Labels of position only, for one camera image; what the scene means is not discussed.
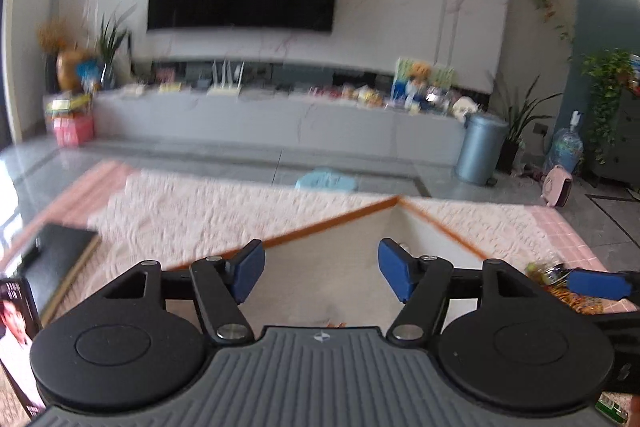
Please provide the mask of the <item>red shrimp stick snack bag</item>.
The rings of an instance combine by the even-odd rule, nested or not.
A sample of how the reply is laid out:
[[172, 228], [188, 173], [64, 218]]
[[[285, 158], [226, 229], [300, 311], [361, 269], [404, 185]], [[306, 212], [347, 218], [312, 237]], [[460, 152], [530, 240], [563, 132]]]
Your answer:
[[598, 297], [587, 297], [569, 291], [565, 286], [556, 285], [544, 288], [548, 293], [560, 299], [574, 311], [586, 314], [623, 313], [636, 311], [637, 307], [632, 303], [623, 301], [613, 301]]

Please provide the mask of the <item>green clear snack bag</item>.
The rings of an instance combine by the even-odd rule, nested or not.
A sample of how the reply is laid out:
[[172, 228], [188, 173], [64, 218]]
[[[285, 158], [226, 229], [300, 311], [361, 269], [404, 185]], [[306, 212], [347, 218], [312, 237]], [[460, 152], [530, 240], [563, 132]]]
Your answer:
[[526, 275], [540, 286], [550, 287], [562, 285], [572, 272], [563, 262], [529, 262], [526, 265]]

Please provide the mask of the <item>pink small heater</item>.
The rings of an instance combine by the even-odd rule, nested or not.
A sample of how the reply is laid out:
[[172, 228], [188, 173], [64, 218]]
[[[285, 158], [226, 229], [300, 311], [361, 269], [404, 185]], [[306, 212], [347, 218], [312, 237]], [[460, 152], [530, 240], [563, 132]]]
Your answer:
[[550, 169], [542, 184], [542, 199], [548, 207], [564, 207], [573, 187], [573, 176], [562, 166]]

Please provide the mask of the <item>dark grey drawer cabinet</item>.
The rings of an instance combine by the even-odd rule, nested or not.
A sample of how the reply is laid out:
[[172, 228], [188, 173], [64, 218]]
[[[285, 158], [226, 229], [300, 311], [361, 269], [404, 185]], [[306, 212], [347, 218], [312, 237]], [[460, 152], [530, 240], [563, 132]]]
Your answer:
[[605, 147], [603, 164], [591, 164], [598, 178], [639, 186], [639, 109], [638, 95], [624, 91], [613, 120], [614, 143]]

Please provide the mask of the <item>light blue plastic stool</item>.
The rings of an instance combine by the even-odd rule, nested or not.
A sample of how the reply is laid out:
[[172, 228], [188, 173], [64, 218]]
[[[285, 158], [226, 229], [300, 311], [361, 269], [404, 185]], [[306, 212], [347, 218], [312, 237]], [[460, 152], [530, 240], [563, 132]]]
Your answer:
[[357, 180], [331, 169], [314, 169], [305, 173], [295, 183], [297, 190], [356, 192]]

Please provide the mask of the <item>blue water jug with pump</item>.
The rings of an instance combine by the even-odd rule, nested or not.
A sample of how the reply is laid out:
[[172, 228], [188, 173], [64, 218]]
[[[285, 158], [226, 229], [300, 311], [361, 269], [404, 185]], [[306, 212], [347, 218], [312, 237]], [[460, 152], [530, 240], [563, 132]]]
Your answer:
[[544, 161], [545, 173], [556, 166], [562, 167], [569, 174], [574, 172], [584, 151], [584, 144], [577, 132], [581, 119], [582, 113], [574, 110], [568, 127], [560, 129], [553, 135], [550, 150]]

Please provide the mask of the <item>blue-grey pedal trash bin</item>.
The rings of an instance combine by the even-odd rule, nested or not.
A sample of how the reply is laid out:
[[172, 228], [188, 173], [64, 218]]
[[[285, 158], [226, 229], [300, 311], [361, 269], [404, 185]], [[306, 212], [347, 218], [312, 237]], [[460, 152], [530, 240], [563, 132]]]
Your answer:
[[465, 136], [454, 173], [464, 182], [489, 185], [494, 179], [509, 125], [497, 116], [475, 113], [465, 117], [464, 127]]

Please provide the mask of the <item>pink checked tablecloth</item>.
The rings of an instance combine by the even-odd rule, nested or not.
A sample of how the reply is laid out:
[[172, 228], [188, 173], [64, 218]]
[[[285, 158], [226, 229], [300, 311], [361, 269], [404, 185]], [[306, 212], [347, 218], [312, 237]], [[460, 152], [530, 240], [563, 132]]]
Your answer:
[[[51, 202], [43, 212], [40, 212], [24, 228], [24, 231], [19, 236], [16, 236], [15, 246], [23, 247], [27, 245], [32, 236], [49, 222], [65, 225], [66, 227], [96, 231], [89, 227], [89, 218], [93, 213], [104, 208], [112, 195], [122, 191], [127, 179], [139, 171], [141, 170], [131, 168], [118, 161], [100, 162], [74, 182], [54, 202]], [[592, 250], [557, 211], [542, 206], [530, 207], [534, 208], [535, 217], [550, 233], [552, 244], [558, 252], [553, 257], [529, 262], [559, 261], [572, 268], [601, 269], [601, 263]], [[100, 245], [96, 247], [86, 264], [80, 269], [76, 279], [66, 291], [60, 305], [56, 308], [52, 320], [76, 306], [77, 303], [80, 303], [81, 300], [87, 298], [93, 291], [96, 291], [108, 281], [113, 280], [117, 275], [146, 259], [122, 265], [117, 262], [113, 249], [103, 242], [101, 235], [100, 239]], [[514, 265], [514, 267], [525, 269], [526, 265]]]

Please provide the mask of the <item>black notebook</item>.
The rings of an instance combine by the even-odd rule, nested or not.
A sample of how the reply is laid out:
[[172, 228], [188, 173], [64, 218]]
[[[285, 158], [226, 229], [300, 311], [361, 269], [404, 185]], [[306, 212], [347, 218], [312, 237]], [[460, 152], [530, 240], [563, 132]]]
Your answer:
[[13, 274], [28, 282], [42, 325], [52, 320], [66, 291], [100, 243], [96, 231], [49, 222], [18, 254]]

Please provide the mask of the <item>grey tv console cabinet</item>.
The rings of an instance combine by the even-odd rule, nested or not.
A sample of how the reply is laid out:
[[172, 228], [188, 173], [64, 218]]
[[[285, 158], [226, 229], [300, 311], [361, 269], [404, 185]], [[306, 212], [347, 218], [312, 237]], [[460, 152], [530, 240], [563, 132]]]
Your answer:
[[[239, 96], [207, 95], [215, 61], [244, 62]], [[451, 166], [464, 127], [447, 114], [408, 112], [387, 97], [389, 72], [223, 58], [137, 61], [137, 83], [98, 95], [105, 138], [166, 139], [341, 153]], [[368, 86], [385, 105], [352, 101]]]

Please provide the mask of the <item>potted long-leaf plant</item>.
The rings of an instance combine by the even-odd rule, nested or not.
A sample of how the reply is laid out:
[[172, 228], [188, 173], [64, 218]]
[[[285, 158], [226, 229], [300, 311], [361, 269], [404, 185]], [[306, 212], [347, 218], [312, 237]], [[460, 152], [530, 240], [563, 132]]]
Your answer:
[[497, 169], [500, 172], [510, 174], [520, 146], [525, 129], [534, 121], [548, 120], [552, 116], [538, 113], [542, 104], [559, 98], [562, 93], [556, 92], [545, 96], [536, 96], [535, 90], [540, 80], [537, 76], [524, 94], [520, 88], [510, 89], [503, 75], [498, 74], [494, 78], [494, 92], [492, 97], [497, 100], [497, 113], [508, 124], [506, 139], [502, 144]]

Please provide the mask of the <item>yellow snack packs on console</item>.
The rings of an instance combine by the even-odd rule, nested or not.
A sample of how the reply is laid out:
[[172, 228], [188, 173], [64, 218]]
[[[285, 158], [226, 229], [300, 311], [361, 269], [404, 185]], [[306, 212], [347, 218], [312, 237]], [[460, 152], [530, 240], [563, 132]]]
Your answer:
[[352, 101], [357, 102], [360, 105], [371, 107], [382, 107], [385, 105], [384, 96], [378, 90], [369, 88], [368, 86], [362, 86], [352, 91], [350, 95]]

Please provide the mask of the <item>white wifi router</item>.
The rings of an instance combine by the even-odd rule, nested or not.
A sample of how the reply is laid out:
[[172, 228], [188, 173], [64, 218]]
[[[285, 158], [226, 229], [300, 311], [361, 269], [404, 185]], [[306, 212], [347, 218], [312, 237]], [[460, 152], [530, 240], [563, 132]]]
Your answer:
[[207, 95], [239, 96], [242, 90], [244, 68], [244, 62], [213, 62], [212, 83], [207, 90]]

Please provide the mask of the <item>teddy bear toy box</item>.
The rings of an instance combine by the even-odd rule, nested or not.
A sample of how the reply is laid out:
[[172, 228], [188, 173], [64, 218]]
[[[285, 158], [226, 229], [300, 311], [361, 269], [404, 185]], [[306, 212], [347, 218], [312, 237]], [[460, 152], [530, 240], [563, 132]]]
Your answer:
[[446, 114], [456, 79], [457, 73], [451, 67], [399, 57], [390, 88], [390, 99], [395, 106], [403, 107], [408, 112]]

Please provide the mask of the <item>trailing green ivy plant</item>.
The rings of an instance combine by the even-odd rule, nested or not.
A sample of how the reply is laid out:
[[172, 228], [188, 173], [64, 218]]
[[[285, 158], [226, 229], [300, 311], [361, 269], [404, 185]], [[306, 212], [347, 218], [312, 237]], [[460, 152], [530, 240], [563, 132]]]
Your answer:
[[[556, 17], [555, 0], [533, 0], [537, 10], [544, 12], [547, 23]], [[564, 23], [555, 23], [561, 41], [574, 46], [574, 31]], [[603, 50], [584, 55], [582, 75], [591, 79], [591, 98], [588, 109], [590, 127], [584, 145], [588, 158], [604, 163], [604, 149], [614, 143], [613, 120], [620, 107], [620, 97], [634, 79], [631, 54], [620, 49]]]

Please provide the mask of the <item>pink gift box stack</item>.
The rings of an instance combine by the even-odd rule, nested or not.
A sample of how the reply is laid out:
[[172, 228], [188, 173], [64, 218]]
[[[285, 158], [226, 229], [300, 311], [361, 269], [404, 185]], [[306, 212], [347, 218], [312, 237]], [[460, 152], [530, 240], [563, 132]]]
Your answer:
[[46, 116], [59, 147], [80, 147], [94, 139], [90, 93], [61, 93], [46, 105]]

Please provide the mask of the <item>small green potted plant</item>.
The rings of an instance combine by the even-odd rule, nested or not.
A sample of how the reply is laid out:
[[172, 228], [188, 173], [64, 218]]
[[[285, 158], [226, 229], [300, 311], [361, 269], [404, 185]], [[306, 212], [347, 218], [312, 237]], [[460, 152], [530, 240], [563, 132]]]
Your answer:
[[101, 86], [104, 91], [113, 90], [116, 86], [115, 56], [122, 44], [130, 37], [131, 31], [126, 21], [136, 9], [137, 5], [134, 4], [122, 14], [114, 12], [109, 17], [105, 15], [101, 17], [96, 36], [96, 50], [102, 63]]

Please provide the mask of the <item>orange vase with dried flowers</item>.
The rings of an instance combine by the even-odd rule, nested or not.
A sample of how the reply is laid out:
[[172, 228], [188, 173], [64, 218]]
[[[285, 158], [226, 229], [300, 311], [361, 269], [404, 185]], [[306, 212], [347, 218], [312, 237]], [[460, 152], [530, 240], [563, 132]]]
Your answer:
[[56, 80], [62, 92], [79, 92], [81, 80], [77, 66], [98, 57], [95, 48], [81, 46], [73, 37], [66, 20], [56, 18], [43, 23], [37, 30], [40, 48], [54, 58]]

